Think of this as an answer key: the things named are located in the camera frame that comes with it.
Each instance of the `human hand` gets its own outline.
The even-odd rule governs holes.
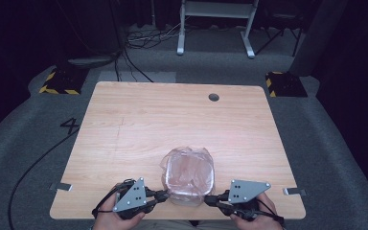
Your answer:
[[[261,202],[263,202],[267,207],[277,215],[276,207],[273,201],[268,198],[265,193],[261,193],[257,196]],[[263,212],[271,213],[262,203],[259,202],[259,209]],[[274,220],[273,218],[258,215],[253,221],[244,220],[234,214],[230,218],[236,223],[236,226],[241,230],[283,230],[282,225]]]
[[[112,210],[115,206],[116,195],[113,194],[106,202],[100,207],[100,210],[108,211]],[[121,219],[117,213],[101,213],[97,215],[95,221],[94,230],[128,230],[136,226],[140,220],[145,216],[145,213],[139,213],[132,219]]]

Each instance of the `plastic bag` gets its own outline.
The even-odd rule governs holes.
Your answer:
[[[214,161],[205,148],[173,149],[160,166],[163,186],[175,204],[198,206],[214,191]]]

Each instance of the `white shelf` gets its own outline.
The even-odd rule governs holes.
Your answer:
[[[188,16],[249,18],[252,7],[252,4],[188,1],[185,4],[185,14]]]
[[[182,0],[180,14],[180,35],[178,38],[177,54],[184,55],[185,42],[185,16],[210,16],[210,17],[231,17],[231,18],[248,18],[246,30],[241,32],[241,39],[246,49],[247,56],[254,58],[252,46],[249,41],[249,33],[252,27],[253,18],[256,14],[259,0],[253,0],[253,4],[237,4],[237,3],[216,3],[216,2],[192,2]]]

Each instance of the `yellow and black hazard stripe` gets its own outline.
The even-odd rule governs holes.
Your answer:
[[[54,69],[40,88],[39,93],[79,95],[88,71],[73,71],[72,76],[68,76],[64,71]]]
[[[265,74],[270,97],[307,97],[300,79],[290,72],[268,72]]]

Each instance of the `wooden table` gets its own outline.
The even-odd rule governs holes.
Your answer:
[[[213,102],[210,94],[217,94]],[[214,159],[215,194],[232,179],[269,182],[266,191],[286,219],[302,219],[299,195],[265,92],[258,86],[99,82],[61,179],[54,219],[92,219],[91,210],[118,182],[145,178],[161,190],[163,157],[177,147],[204,147]],[[146,219],[228,219],[205,204],[157,204]]]

